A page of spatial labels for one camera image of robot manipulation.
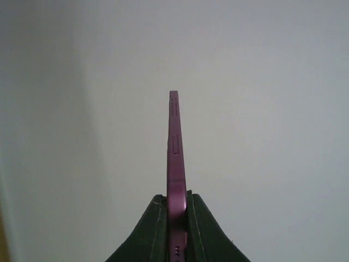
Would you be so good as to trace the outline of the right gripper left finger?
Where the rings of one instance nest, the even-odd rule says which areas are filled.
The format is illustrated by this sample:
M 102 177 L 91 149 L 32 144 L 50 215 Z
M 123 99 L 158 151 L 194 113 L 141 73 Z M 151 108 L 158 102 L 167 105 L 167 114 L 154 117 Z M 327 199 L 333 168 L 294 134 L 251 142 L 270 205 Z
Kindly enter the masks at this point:
M 129 237 L 109 262 L 167 261 L 167 199 L 155 195 Z

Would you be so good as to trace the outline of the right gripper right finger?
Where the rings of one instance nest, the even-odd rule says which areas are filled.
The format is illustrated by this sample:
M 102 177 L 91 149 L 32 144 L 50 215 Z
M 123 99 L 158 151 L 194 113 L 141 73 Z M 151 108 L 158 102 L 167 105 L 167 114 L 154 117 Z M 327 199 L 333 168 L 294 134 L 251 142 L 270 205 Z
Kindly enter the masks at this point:
M 199 194 L 187 191 L 187 201 L 187 261 L 249 261 L 223 232 Z

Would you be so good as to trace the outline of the smartphone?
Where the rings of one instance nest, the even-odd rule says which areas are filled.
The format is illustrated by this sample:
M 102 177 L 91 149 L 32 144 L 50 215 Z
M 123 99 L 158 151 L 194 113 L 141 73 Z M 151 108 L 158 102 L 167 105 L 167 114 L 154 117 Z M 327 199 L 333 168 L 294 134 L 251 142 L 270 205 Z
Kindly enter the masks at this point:
M 169 261 L 185 261 L 186 179 L 178 91 L 169 95 L 169 132 L 167 139 L 167 224 Z

